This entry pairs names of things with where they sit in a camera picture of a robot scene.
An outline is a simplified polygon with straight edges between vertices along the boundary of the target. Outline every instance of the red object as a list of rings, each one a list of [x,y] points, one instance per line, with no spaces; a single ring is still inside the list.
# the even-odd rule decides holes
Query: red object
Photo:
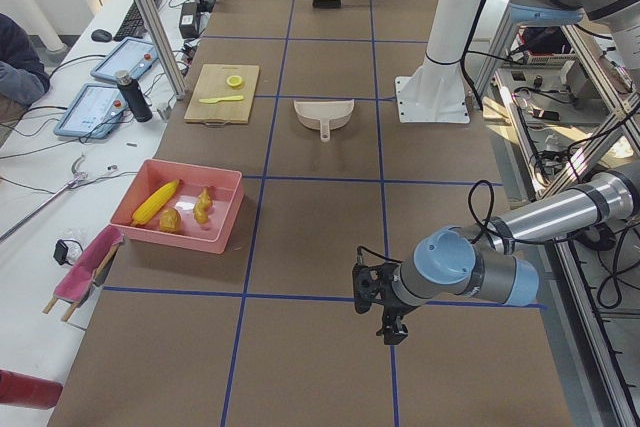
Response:
[[[58,382],[0,370],[0,404],[46,410],[58,403],[61,393]]]

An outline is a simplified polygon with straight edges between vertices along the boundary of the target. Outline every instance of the white dustpan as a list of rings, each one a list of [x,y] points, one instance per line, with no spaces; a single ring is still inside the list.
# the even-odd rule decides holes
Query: white dustpan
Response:
[[[329,142],[331,130],[344,127],[353,112],[353,100],[334,100],[329,102],[293,101],[298,120],[309,129],[320,131],[320,140]]]

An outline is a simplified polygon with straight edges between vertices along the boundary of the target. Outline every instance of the power adapter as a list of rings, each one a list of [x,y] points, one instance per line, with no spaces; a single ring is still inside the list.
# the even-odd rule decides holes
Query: power adapter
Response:
[[[183,39],[196,39],[200,36],[200,12],[195,2],[182,4],[180,12],[180,35]]]
[[[53,251],[53,258],[59,265],[67,263],[67,254],[69,253],[69,247],[63,240],[58,239],[56,242],[56,248]]]

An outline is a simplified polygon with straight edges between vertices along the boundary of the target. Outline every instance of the wooden cutting board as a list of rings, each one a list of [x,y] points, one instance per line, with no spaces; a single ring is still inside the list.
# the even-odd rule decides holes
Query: wooden cutting board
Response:
[[[259,73],[260,67],[257,65],[203,65],[196,88],[191,96],[191,101],[184,114],[185,122],[247,124],[251,115],[251,106]],[[227,85],[227,78],[230,75],[242,76],[244,84],[237,89],[232,89]],[[218,102],[217,104],[202,104],[199,102],[199,99],[227,97],[229,95],[243,95],[244,100]]]

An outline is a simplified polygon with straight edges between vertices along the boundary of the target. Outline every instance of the pink plastic basket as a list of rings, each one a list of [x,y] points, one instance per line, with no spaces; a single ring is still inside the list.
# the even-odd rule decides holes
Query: pink plastic basket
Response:
[[[131,214],[140,204],[159,187],[175,179],[180,179],[180,187],[161,212],[169,207],[178,210],[182,217],[180,232],[160,232],[160,213],[145,226],[131,227]],[[193,206],[205,187],[213,206],[208,212],[209,221],[200,225],[193,217]],[[241,172],[149,159],[142,164],[120,201],[111,217],[111,225],[130,239],[221,254],[229,240],[243,196]]]

